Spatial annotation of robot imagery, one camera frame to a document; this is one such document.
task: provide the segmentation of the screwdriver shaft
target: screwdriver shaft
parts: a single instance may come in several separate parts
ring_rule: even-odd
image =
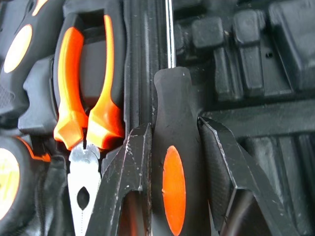
[[[174,38],[173,0],[165,0],[166,9],[166,37],[168,68],[176,67],[176,49]]]

